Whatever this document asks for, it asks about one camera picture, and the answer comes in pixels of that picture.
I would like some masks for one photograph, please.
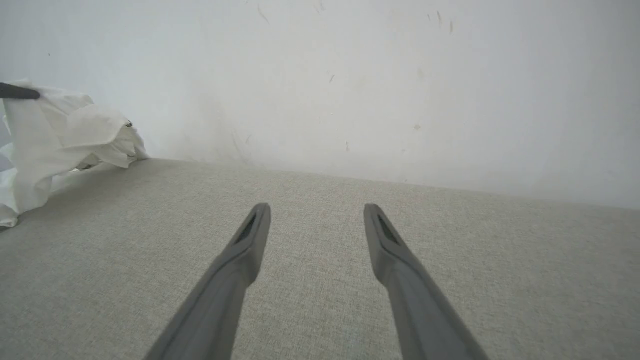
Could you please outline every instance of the gray fabric surface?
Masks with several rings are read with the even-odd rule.
[[[491,358],[640,358],[640,211],[168,160],[65,181],[0,233],[3,359],[142,358],[262,201],[234,359],[400,358],[366,202]]]

